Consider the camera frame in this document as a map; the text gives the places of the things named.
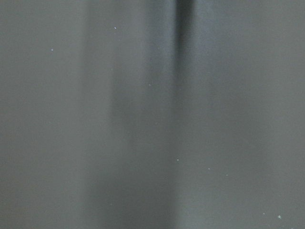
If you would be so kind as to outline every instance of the gray background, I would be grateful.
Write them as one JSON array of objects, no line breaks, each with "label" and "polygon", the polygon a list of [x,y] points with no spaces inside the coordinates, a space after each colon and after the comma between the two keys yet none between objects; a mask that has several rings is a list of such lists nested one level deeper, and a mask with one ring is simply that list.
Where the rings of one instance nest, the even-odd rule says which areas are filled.
[{"label": "gray background", "polygon": [[1,1],[0,228],[304,228],[304,21],[301,0]]}]

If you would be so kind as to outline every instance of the gray surface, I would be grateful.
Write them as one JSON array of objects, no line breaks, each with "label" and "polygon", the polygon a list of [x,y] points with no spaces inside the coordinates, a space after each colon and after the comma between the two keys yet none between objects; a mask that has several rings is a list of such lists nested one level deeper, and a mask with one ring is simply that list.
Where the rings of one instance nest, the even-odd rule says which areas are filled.
[{"label": "gray surface", "polygon": [[305,227],[305,2],[180,2],[0,3],[0,228]]}]

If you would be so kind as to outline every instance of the dark gray surface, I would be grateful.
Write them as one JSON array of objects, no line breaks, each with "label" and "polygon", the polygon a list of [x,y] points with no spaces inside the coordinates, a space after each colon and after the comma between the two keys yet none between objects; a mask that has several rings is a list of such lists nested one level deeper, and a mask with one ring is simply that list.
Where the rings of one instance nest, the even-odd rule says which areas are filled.
[{"label": "dark gray surface", "polygon": [[304,228],[304,9],[2,1],[0,228]]}]

